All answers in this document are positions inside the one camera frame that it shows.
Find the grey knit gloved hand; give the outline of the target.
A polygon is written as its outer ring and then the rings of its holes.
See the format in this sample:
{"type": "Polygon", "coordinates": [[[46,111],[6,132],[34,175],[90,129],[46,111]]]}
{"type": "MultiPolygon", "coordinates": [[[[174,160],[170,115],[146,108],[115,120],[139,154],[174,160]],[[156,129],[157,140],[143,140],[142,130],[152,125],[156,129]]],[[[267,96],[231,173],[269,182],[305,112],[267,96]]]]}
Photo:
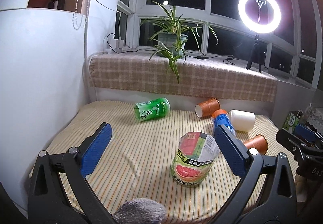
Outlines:
{"type": "Polygon", "coordinates": [[[112,214],[117,223],[163,223],[165,207],[148,198],[135,198],[124,202],[112,214]]]}

